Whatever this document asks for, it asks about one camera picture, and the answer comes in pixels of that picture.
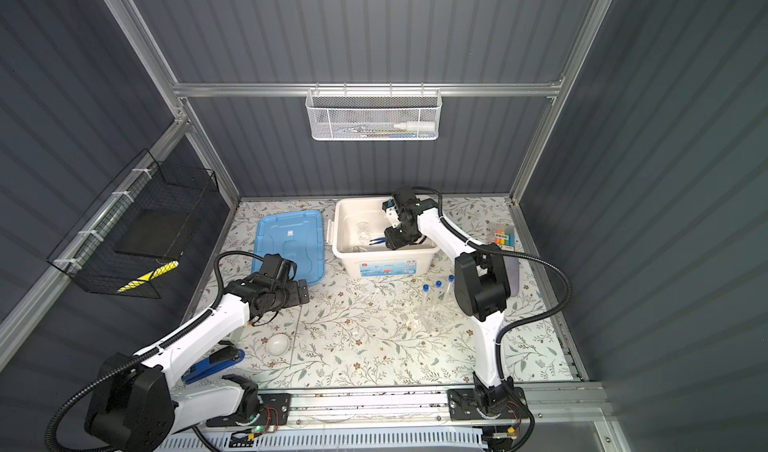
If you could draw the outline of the white plastic storage bin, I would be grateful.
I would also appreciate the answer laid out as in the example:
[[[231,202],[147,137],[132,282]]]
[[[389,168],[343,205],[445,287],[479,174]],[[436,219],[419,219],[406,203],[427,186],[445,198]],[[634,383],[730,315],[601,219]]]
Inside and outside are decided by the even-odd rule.
[[[339,200],[326,227],[326,242],[353,278],[375,278],[425,274],[439,247],[430,239],[416,245],[391,250],[385,244],[368,245],[358,241],[356,225],[370,224],[371,239],[384,237],[390,226],[382,209],[385,196],[354,197]]]

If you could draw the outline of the blue capped test tube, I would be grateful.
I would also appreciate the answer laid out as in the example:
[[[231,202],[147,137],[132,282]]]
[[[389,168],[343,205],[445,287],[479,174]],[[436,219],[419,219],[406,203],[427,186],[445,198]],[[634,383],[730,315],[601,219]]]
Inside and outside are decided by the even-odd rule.
[[[418,317],[425,329],[429,329],[431,326],[431,300],[432,295],[430,292],[430,285],[424,284],[420,294],[421,302],[419,304],[417,313]]]
[[[446,292],[445,283],[441,280],[437,280],[434,284],[433,292],[432,307],[434,310],[437,310],[443,304]]]

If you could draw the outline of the clear test tube rack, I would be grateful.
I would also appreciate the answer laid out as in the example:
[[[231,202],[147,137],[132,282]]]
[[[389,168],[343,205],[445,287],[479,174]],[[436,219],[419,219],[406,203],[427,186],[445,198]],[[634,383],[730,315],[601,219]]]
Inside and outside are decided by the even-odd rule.
[[[437,280],[441,280],[445,283],[446,292],[444,295],[443,304],[437,310],[434,310],[431,304],[431,326],[429,329],[425,329],[417,313],[419,304],[421,302],[420,294],[422,291],[422,286],[424,284],[429,284],[430,292],[433,298],[434,284]],[[459,309],[455,298],[456,277],[453,274],[449,274],[446,277],[439,278],[437,280],[431,283],[423,283],[421,285],[419,289],[419,302],[416,306],[416,318],[418,319],[420,326],[428,334],[437,334],[452,330],[453,328],[461,326],[465,321],[465,316]]]

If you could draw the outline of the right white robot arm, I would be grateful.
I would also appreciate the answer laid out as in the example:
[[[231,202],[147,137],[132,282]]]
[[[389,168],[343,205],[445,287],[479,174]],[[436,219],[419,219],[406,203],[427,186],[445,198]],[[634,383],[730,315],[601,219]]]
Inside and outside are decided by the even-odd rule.
[[[511,297],[503,250],[473,239],[445,214],[442,200],[421,197],[417,187],[404,186],[382,203],[391,221],[385,244],[398,250],[429,239],[453,260],[454,297],[471,319],[475,343],[473,372],[477,409],[497,416],[513,400],[514,381],[501,365],[504,311]]]

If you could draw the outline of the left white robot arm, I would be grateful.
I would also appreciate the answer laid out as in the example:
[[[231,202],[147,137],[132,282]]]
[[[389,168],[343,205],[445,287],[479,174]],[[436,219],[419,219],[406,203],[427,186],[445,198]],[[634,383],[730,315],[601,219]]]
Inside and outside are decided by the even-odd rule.
[[[211,305],[158,342],[132,356],[117,354],[102,366],[84,430],[120,451],[152,451],[169,435],[209,420],[258,432],[276,424],[258,385],[226,374],[205,386],[173,392],[183,376],[220,340],[269,312],[308,302],[307,283],[295,262],[279,254],[257,257],[260,267],[243,279],[215,275]]]

